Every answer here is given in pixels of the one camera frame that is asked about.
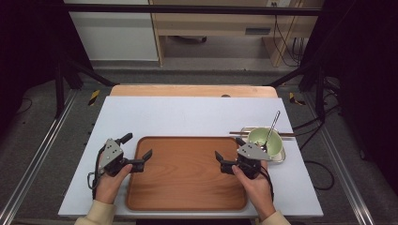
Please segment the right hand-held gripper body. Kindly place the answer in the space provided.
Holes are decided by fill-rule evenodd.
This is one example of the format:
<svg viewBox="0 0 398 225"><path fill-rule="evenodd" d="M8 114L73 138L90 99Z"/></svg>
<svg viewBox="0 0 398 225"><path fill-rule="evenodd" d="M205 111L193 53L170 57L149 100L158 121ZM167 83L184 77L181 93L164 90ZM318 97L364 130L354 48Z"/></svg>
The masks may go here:
<svg viewBox="0 0 398 225"><path fill-rule="evenodd" d="M237 150L236 165L249 179L256 178L262 174L268 178L268 171L262 166L262 160L269 160L267 151L255 143L246 142Z"/></svg>

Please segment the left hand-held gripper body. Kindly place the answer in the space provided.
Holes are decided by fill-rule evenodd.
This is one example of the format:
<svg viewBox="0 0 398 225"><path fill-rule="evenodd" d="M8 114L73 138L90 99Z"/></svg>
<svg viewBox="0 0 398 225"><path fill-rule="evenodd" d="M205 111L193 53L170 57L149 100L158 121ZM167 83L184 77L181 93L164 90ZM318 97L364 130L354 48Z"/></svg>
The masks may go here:
<svg viewBox="0 0 398 225"><path fill-rule="evenodd" d="M116 176L126 165L130 164L130 160L124 157L122 143L121 139L106 141L99 160L98 171L100 174Z"/></svg>

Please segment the green bowl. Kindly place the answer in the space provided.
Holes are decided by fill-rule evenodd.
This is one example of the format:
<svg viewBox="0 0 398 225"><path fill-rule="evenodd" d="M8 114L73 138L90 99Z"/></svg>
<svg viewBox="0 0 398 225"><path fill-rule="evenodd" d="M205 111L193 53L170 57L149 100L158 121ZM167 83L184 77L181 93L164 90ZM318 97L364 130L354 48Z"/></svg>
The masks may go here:
<svg viewBox="0 0 398 225"><path fill-rule="evenodd" d="M275 158L283 151L279 133L270 127L256 127L249 132L248 142L257 145L269 158Z"/></svg>

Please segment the white square plate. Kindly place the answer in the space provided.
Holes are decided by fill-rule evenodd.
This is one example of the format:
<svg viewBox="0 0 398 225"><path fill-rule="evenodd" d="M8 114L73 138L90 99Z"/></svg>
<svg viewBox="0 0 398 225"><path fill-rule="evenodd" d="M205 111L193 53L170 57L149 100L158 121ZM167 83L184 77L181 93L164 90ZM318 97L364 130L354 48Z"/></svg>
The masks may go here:
<svg viewBox="0 0 398 225"><path fill-rule="evenodd" d="M244 127L241 131L251 131L254 128L257 128L257 127ZM272 162L275 162L275 163L281 163L284 160L285 160L285 152L284 152L284 149L283 149L283 151L278 156L276 156L274 158L270 158L268 161L272 161Z"/></svg>

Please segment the metal spoon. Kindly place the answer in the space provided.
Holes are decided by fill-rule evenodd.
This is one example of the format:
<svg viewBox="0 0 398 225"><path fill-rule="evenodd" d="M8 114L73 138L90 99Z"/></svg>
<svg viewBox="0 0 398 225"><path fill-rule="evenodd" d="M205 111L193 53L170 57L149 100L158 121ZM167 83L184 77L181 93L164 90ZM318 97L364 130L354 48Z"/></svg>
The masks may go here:
<svg viewBox="0 0 398 225"><path fill-rule="evenodd" d="M273 121L272 121L272 124L271 124L271 126L270 126L270 128L269 128L268 135L267 135L267 137L266 137L265 143L262 145L262 149L263 149L263 151L266 152L266 153L268 152L268 148L267 148L268 141L269 141L269 139L270 139L270 137L271 137L271 135L272 135L272 132L273 132L274 128L276 127L276 124L277 124L277 122L278 122L278 119L279 119L279 117L280 117L280 114L281 114L281 111L277 111L277 112L276 112L275 117L274 117L274 119L273 119Z"/></svg>

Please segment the brown wooden tray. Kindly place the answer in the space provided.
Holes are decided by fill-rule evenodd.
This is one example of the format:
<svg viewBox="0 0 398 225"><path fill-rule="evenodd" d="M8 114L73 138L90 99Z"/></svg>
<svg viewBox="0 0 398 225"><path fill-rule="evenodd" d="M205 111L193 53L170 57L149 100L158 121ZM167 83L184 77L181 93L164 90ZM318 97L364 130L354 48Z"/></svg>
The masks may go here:
<svg viewBox="0 0 398 225"><path fill-rule="evenodd" d="M230 137L144 137L136 157L152 157L130 176L126 206L131 211L238 211L247 197L235 176L221 172L215 154L237 157Z"/></svg>

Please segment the person's left hand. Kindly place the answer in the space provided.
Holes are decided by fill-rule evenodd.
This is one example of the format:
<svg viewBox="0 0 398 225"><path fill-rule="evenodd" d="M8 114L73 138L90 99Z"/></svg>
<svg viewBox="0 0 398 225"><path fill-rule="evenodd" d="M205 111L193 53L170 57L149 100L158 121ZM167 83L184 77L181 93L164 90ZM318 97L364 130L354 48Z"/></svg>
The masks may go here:
<svg viewBox="0 0 398 225"><path fill-rule="evenodd" d="M113 204L124 179L130 174L132 166L124 166L115 176L104 174L99 180L95 200L101 203Z"/></svg>

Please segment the yellow black floor tape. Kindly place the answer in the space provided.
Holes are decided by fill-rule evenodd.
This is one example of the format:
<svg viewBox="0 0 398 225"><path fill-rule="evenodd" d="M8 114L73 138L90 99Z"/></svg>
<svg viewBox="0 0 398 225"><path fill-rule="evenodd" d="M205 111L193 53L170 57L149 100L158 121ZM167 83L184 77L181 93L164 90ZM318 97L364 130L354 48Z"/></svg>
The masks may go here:
<svg viewBox="0 0 398 225"><path fill-rule="evenodd" d="M100 93L100 90L93 91L93 93L92 93L92 95L91 95L91 97L90 97L90 99L89 99L89 101L87 103L88 106L94 105L99 93Z"/></svg>
<svg viewBox="0 0 398 225"><path fill-rule="evenodd" d="M296 100L294 93L289 93L289 102L298 104L298 105L306 105L305 101L303 100Z"/></svg>

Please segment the white table cover board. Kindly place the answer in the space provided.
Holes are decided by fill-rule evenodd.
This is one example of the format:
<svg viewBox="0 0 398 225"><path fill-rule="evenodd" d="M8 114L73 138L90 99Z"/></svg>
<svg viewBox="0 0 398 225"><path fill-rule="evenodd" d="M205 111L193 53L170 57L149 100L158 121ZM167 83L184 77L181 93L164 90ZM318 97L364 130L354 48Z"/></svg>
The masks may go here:
<svg viewBox="0 0 398 225"><path fill-rule="evenodd" d="M277 97L107 97L88 144L58 211L63 217L79 217L92 203L86 177L95 167L98 151L109 138L132 133L123 147L129 157L144 136L225 137L244 127L266 127L276 112L280 132L292 131L283 102ZM284 215L296 218L323 215L297 141L283 142L286 159L269 166L275 205Z"/></svg>

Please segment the wooden table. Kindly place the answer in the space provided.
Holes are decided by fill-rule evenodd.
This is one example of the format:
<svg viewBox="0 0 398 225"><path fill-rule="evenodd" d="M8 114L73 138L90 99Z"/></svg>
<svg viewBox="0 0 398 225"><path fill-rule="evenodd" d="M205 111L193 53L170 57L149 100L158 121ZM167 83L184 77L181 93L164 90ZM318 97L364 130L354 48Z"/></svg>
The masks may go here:
<svg viewBox="0 0 398 225"><path fill-rule="evenodd" d="M120 84L112 88L112 97L224 97L277 98L271 86L190 85L190 84Z"/></svg>

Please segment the black metal stand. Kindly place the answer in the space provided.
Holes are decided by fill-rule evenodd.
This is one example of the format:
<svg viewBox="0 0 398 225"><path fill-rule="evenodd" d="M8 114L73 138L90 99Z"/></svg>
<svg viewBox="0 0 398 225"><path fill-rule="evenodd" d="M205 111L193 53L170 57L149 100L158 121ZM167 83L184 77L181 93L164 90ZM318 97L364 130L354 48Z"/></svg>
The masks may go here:
<svg viewBox="0 0 398 225"><path fill-rule="evenodd" d="M320 121L324 122L326 118L323 100L325 71L319 62L308 62L306 64L302 64L299 68L293 70L287 75L269 83L268 86L278 87L298 75L302 75L302 79L298 84L298 89L301 92L308 92L313 86L315 86L314 110Z"/></svg>
<svg viewBox="0 0 398 225"><path fill-rule="evenodd" d="M93 69L90 69L75 60L72 60L68 54L64 51L58 51L57 56L57 66L55 67L55 93L56 93L56 113L55 117L59 118L61 113L66 108L65 98L64 98L64 84L66 81L71 89L81 89L84 82L80 78L79 74L83 73L88 77L94 79L95 81L105 85L105 86L116 86L116 82L111 82L104 77L100 76Z"/></svg>

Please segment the grey desk label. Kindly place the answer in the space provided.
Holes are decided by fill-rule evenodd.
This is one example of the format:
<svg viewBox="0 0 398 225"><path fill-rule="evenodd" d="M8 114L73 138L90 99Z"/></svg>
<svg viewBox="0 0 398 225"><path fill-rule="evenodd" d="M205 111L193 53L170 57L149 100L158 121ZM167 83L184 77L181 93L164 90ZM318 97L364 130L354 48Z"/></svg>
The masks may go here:
<svg viewBox="0 0 398 225"><path fill-rule="evenodd" d="M266 36L270 31L271 29L269 27L247 27L245 29L245 34L247 36Z"/></svg>

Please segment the light wooden desk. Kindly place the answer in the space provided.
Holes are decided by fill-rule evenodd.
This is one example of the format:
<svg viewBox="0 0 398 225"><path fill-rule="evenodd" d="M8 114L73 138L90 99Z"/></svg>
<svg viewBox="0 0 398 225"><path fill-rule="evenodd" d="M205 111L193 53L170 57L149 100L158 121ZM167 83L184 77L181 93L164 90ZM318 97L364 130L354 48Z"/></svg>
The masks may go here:
<svg viewBox="0 0 398 225"><path fill-rule="evenodd" d="M265 8L267 0L148 0L151 5L228 6ZM325 0L291 0L290 8L321 8ZM155 33L170 36L247 36L247 27L269 27L261 37L271 64L278 67L285 59L287 45L294 38L309 38L317 21L315 16L273 16L236 14L154 13Z"/></svg>

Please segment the black curtain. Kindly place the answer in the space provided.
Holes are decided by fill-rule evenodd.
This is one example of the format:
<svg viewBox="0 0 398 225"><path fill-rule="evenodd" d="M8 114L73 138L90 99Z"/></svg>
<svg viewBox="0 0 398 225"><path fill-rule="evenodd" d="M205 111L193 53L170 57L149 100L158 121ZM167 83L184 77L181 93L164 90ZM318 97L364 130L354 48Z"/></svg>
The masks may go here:
<svg viewBox="0 0 398 225"><path fill-rule="evenodd" d="M324 0L302 62L340 82L348 124L398 194L398 0Z"/></svg>
<svg viewBox="0 0 398 225"><path fill-rule="evenodd" d="M0 0L0 135L20 109L24 93L54 79L48 42L31 21L37 13L72 60L92 68L68 12L47 9L64 0Z"/></svg>

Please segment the black horizontal bar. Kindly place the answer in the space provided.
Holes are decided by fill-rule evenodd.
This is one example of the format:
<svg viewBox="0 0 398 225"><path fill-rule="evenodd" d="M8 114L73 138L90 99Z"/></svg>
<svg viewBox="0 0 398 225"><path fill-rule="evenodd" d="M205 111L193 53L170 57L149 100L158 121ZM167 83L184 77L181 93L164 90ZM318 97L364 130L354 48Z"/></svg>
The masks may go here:
<svg viewBox="0 0 398 225"><path fill-rule="evenodd" d="M180 5L102 5L65 4L73 12L118 12L118 13L183 13L183 14L237 14L237 15L283 15L318 16L320 8L296 7L227 7L227 6L180 6Z"/></svg>

